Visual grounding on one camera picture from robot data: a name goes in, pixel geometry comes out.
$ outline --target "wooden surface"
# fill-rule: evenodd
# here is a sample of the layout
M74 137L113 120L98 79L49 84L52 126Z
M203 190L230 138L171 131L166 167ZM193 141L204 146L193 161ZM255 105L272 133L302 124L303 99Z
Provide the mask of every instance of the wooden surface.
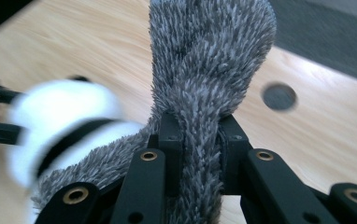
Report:
M0 79L14 91L73 74L105 84L127 118L145 123L152 99L148 1L37 1L0 27ZM269 109L273 82L297 94L288 112ZM254 147L276 151L311 187L357 183L357 80L273 48L235 113ZM25 191L6 174L0 145L0 223L23 223ZM221 223L240 223L237 197L225 197Z

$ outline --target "fluffy toy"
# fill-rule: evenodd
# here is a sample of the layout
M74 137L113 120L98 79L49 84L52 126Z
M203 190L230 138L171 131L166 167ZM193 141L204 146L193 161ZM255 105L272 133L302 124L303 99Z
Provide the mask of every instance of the fluffy toy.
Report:
M185 146L180 193L167 202L169 223L218 223L221 210L219 120L237 109L276 32L266 0L151 0L152 114L137 134L92 151L41 179L42 209L60 188L85 181L102 188L126 174L135 151L158 133L165 111Z
M35 184L38 175L76 164L95 147L137 133L143 127L123 120L118 98L106 87L83 77L34 86L13 100L8 118L23 131L18 145L7 151L7 171L27 189ZM97 125L90 128L90 122ZM87 127L83 137L73 135L79 127ZM62 139L71 139L72 144L44 162Z

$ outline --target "gray fur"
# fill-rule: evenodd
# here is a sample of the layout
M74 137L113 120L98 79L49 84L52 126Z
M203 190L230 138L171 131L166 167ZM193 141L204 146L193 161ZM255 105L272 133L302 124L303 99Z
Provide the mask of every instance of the gray fur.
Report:
M178 119L186 151L180 195L168 200L167 220L218 223L223 188L218 122L242 102L275 32L267 0L151 0L154 106L148 124L42 178L33 198L36 206L42 209L70 183L102 188L125 175L133 153L158 133L160 117L169 110Z

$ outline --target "black stripe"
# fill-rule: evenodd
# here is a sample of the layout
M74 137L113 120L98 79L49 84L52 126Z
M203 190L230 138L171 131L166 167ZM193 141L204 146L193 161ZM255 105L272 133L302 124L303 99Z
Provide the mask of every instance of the black stripe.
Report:
M44 160L38 166L36 178L39 178L49 167L50 164L65 152L69 147L72 147L79 142L87 134L93 132L99 127L114 121L113 119L94 119L80 124L73 132L67 134L59 142L56 143L47 153Z

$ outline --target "white fur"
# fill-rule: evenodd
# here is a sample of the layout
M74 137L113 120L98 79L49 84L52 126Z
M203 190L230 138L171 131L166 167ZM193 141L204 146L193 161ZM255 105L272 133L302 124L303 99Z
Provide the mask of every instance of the white fur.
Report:
M47 150L82 121L100 118L121 121L106 124L85 136L59 156L44 175L78 163L97 147L137 133L142 125L122 121L117 97L101 85L55 80L33 87L17 97L10 108L10 122L24 129L18 145L7 151L7 172L24 188L31 187ZM29 219L34 223L36 216L31 215Z

